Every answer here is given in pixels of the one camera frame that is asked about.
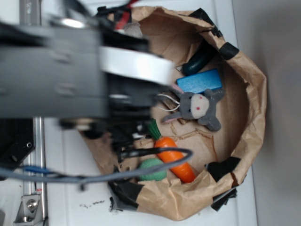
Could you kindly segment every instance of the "bunny ear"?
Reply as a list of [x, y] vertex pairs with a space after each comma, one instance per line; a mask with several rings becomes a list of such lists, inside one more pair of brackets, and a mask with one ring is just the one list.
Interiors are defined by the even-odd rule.
[[178, 87], [176, 84], [172, 84], [169, 86], [170, 91], [172, 91], [174, 94], [177, 95], [177, 97], [181, 98], [183, 95], [184, 91], [181, 90], [180, 87]]
[[179, 91], [180, 93], [184, 93], [184, 91], [176, 84], [171, 84], [171, 87], [177, 91]]
[[163, 118], [163, 122], [164, 123], [170, 123], [170, 122], [172, 122], [174, 120], [177, 120], [177, 119], [180, 119], [180, 118], [182, 118], [181, 113], [176, 112], [176, 113], [172, 113], [172, 114], [169, 114], [169, 115], [165, 116]]

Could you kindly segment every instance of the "bunny face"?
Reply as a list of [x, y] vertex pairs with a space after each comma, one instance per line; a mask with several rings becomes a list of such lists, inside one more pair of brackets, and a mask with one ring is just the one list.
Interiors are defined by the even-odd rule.
[[203, 117], [209, 108], [209, 100], [201, 94], [195, 94], [191, 97], [190, 112], [194, 119]]
[[203, 117], [209, 108], [209, 100], [201, 95], [185, 92], [180, 99], [181, 116], [186, 120]]

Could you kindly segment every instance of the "plush toy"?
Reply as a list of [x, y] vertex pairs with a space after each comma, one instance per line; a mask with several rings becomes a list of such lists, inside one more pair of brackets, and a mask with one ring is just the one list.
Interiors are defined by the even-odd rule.
[[163, 121], [170, 123], [179, 118], [186, 120], [198, 120], [198, 123], [206, 126], [211, 131], [221, 129], [221, 124], [215, 116], [216, 103], [220, 101], [225, 92], [223, 89], [210, 90], [206, 89], [204, 94], [195, 94], [191, 92], [183, 92], [180, 87], [173, 85], [170, 91], [176, 94], [180, 102], [179, 111], [172, 113], [163, 118]]

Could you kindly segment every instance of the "red wire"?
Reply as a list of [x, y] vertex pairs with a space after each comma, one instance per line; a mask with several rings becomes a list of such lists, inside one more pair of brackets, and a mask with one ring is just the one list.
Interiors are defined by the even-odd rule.
[[[127, 8], [132, 8], [132, 4], [137, 2], [139, 0], [130, 0], [129, 3], [127, 4]], [[130, 13], [129, 12], [124, 12], [121, 19], [118, 21], [118, 23], [115, 26], [115, 30], [122, 29], [130, 19]]]

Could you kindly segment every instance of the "gray wall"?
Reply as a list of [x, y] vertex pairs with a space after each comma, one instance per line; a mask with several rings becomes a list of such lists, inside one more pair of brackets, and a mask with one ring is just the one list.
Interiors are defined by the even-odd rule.
[[258, 223], [301, 225], [301, 1], [233, 7], [238, 47], [268, 77], [265, 142], [253, 164]]

